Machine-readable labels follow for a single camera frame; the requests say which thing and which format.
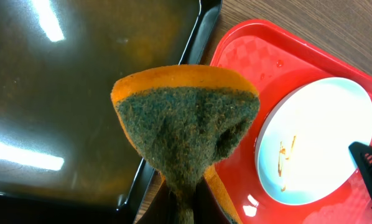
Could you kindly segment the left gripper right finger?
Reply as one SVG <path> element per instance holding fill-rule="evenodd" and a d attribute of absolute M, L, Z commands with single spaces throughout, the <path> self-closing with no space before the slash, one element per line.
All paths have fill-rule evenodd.
<path fill-rule="evenodd" d="M 194 224 L 231 224 L 205 179 L 197 184 L 193 195 L 193 219 Z"/>

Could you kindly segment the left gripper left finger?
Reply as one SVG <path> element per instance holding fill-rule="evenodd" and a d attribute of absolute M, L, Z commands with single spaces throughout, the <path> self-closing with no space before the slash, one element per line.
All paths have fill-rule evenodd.
<path fill-rule="evenodd" d="M 176 197 L 166 182 L 163 182 L 149 208 L 137 224 L 173 224 L 176 213 Z"/>

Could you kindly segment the light blue plate top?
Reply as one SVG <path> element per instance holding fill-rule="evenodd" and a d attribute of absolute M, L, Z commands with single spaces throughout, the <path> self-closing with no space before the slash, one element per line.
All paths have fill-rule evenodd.
<path fill-rule="evenodd" d="M 348 149 L 372 140 L 372 101 L 357 82 L 323 78 L 285 96 L 268 114 L 256 141 L 264 191 L 285 205 L 316 202 L 356 171 Z"/>

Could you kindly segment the orange green scrub sponge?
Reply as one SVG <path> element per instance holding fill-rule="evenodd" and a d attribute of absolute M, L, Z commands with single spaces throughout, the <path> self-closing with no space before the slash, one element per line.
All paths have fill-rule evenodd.
<path fill-rule="evenodd" d="M 173 65 L 118 80 L 111 100 L 128 141 L 165 178 L 177 223 L 193 223 L 197 185 L 230 157 L 258 111 L 255 87 L 239 73 Z"/>

